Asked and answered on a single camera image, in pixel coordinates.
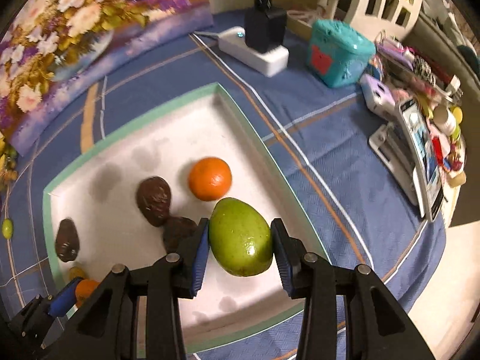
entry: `chocolate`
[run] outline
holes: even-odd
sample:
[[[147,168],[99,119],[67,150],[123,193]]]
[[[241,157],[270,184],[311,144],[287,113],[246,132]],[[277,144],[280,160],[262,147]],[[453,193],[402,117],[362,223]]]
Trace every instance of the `chocolate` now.
[[[55,252],[64,263],[75,261],[80,251],[80,239],[73,220],[66,218],[60,222],[55,238]]]
[[[152,226],[162,226],[170,216],[171,199],[170,186],[161,177],[147,178],[138,186],[137,206]]]
[[[171,216],[163,226],[163,244],[167,253],[175,253],[180,242],[192,236],[197,224],[183,216]]]

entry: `white power strip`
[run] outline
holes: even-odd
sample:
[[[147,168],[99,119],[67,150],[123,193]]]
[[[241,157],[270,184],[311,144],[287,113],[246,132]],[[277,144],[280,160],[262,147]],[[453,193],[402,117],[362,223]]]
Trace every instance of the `white power strip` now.
[[[272,77],[287,67],[289,50],[279,46],[265,54],[260,54],[245,44],[245,30],[232,27],[218,34],[218,47],[264,76]]]

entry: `black charger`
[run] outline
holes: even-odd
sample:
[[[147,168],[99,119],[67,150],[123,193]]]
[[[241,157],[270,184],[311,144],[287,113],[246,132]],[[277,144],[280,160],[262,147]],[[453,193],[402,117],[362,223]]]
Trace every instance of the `black charger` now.
[[[285,9],[272,7],[268,0],[255,0],[245,13],[245,44],[261,54],[282,45],[287,26]]]

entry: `white tray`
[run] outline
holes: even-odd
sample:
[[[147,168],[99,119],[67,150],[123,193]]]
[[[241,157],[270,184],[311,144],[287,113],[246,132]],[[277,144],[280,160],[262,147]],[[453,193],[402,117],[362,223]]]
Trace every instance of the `white tray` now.
[[[216,202],[197,200],[187,186],[192,164],[206,156],[225,160],[232,171],[227,196],[255,207],[270,223],[282,218],[289,234],[326,257],[302,206],[243,112],[219,85],[171,100],[132,120],[66,167],[45,188],[43,218],[52,274],[60,289],[72,262],[61,262],[54,240],[63,218],[75,222],[80,252],[75,261],[101,281],[111,267],[153,264],[165,255],[162,229],[151,226],[135,203],[138,183],[163,177],[172,190],[171,213],[209,218]],[[253,277],[226,273],[211,254],[202,289],[179,300],[189,352],[256,334],[302,311],[289,299],[277,265]]]

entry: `teal box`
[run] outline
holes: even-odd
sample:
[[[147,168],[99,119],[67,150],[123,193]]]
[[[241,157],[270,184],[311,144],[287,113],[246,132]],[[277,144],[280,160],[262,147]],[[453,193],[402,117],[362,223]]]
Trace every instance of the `teal box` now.
[[[330,88],[355,83],[376,49],[348,24],[317,20],[311,31],[308,66]]]

